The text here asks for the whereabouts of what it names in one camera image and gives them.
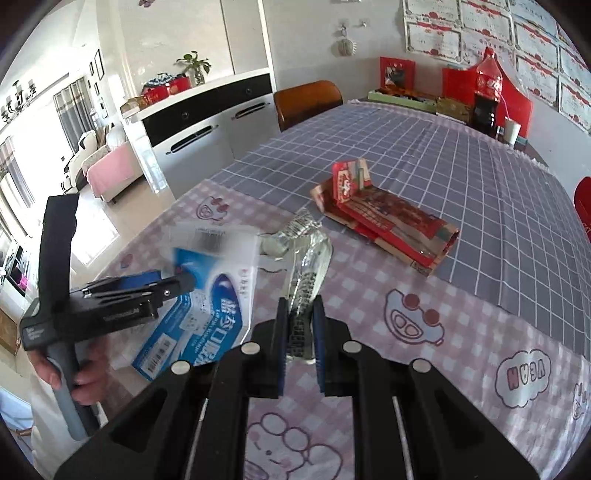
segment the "cabinet handle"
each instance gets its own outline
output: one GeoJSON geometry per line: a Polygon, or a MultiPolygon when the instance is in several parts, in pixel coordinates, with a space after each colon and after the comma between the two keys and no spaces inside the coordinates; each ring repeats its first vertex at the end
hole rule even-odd
{"type": "Polygon", "coordinates": [[[256,105],[252,105],[244,110],[240,110],[236,115],[232,117],[232,120],[239,120],[245,116],[250,115],[251,113],[258,112],[259,110],[263,110],[267,105],[270,105],[269,102],[261,102],[257,103],[256,105]]]}
{"type": "Polygon", "coordinates": [[[197,140],[201,140],[203,137],[213,132],[217,127],[219,127],[219,125],[214,125],[213,127],[209,125],[209,127],[202,128],[198,132],[195,132],[194,134],[191,134],[188,137],[183,138],[180,142],[177,142],[172,147],[170,147],[170,151],[166,152],[166,155],[176,153],[179,150],[188,147],[190,144],[196,142],[197,140]]]}

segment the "green leaves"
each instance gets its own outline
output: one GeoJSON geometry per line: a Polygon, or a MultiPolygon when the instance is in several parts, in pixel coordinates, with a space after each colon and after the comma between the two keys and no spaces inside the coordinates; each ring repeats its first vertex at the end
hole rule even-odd
{"type": "Polygon", "coordinates": [[[209,59],[199,60],[199,54],[195,50],[191,50],[192,53],[195,55],[191,55],[187,53],[183,55],[182,59],[178,59],[176,63],[185,63],[187,66],[184,69],[183,73],[186,73],[188,70],[194,70],[196,73],[201,72],[201,68],[205,71],[205,73],[209,73],[212,69],[212,64],[209,63],[209,59]]]}

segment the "chair backrest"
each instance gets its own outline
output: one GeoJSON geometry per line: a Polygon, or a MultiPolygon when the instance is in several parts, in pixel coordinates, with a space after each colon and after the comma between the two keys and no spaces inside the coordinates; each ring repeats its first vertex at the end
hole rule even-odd
{"type": "Polygon", "coordinates": [[[574,208],[591,241],[591,177],[585,177],[574,191],[574,208]]]}
{"type": "Polygon", "coordinates": [[[282,132],[343,104],[340,90],[328,80],[281,90],[274,98],[279,129],[282,132]]]}

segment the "tablecloth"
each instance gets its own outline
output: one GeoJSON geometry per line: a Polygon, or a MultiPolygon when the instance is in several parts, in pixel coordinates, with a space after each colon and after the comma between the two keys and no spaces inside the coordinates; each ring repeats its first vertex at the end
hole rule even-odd
{"type": "Polygon", "coordinates": [[[460,228],[436,276],[589,359],[591,245],[573,202],[545,167],[489,137],[427,113],[349,104],[289,129],[212,179],[295,212],[333,162],[362,157],[376,185],[460,228]]]}
{"type": "MultiPolygon", "coordinates": [[[[168,226],[179,221],[242,223],[273,232],[290,218],[284,209],[206,180],[150,224],[103,275],[161,268],[166,262],[161,241],[168,226]]],[[[591,424],[589,363],[519,317],[440,278],[423,277],[358,236],[329,235],[334,254],[320,292],[327,315],[346,322],[353,338],[388,359],[428,359],[544,480],[553,478],[591,424]],[[417,309],[402,303],[409,295],[418,301],[417,309]],[[406,335],[408,325],[422,334],[406,335]]],[[[284,276],[259,270],[255,323],[274,317],[284,276]]],[[[115,350],[126,336],[145,335],[142,330],[150,328],[120,332],[115,350]]],[[[245,478],[353,479],[350,399],[322,397],[314,366],[288,364],[285,384],[279,400],[251,402],[245,478]]],[[[112,383],[112,411],[130,398],[112,383]]]]}

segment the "brown chair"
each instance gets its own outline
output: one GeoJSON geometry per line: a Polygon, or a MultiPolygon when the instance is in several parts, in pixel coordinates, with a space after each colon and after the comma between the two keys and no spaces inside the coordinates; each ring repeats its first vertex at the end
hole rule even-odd
{"type": "Polygon", "coordinates": [[[279,129],[282,132],[343,104],[340,90],[328,80],[281,90],[274,98],[279,129]]]}

